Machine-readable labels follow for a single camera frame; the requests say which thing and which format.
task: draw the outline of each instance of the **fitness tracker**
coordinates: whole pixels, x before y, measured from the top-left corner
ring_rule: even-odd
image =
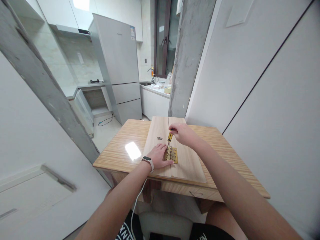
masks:
[[[143,157],[143,158],[142,158],[142,161],[146,161],[146,162],[150,163],[150,165],[151,165],[151,172],[153,172],[154,166],[153,166],[153,162],[152,162],[151,158]]]

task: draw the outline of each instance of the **charging cable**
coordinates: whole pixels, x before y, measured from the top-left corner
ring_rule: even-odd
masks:
[[[144,185],[146,184],[146,181],[147,181],[147,180],[148,180],[148,179],[146,179],[146,180],[144,181],[144,184],[143,184],[143,186],[142,186],[142,189],[141,189],[140,193],[139,193],[138,196],[137,196],[136,202],[135,202],[134,207],[133,207],[132,215],[131,215],[130,227],[131,227],[131,232],[132,232],[132,236],[133,236],[134,240],[136,240],[136,236],[134,235],[133,230],[132,230],[132,219],[133,219],[134,209],[136,208],[137,201],[138,201],[138,197],[139,197],[140,194],[142,193],[142,190],[143,190]]]

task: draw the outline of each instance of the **drawer handle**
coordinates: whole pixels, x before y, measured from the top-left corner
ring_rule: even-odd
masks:
[[[196,197],[196,196],[193,195],[190,191],[189,191],[189,193],[190,193],[192,196]],[[198,194],[201,194],[201,196],[203,195],[203,193],[198,193]]]

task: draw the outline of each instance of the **range hood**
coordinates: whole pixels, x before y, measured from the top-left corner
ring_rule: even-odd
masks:
[[[57,26],[59,31],[77,33],[77,34],[82,34],[82,35],[90,35],[88,30],[79,29],[79,28],[73,28],[73,27],[67,27],[67,26],[58,25],[58,24],[56,26]]]

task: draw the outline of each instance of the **refrigerator door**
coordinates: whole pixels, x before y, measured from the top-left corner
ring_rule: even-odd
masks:
[[[130,102],[117,104],[120,124],[123,125],[128,119],[142,119],[141,99],[136,99]]]
[[[93,19],[111,84],[139,82],[135,27],[97,14]]]
[[[112,85],[112,90],[117,104],[140,98],[140,84],[138,82]]]

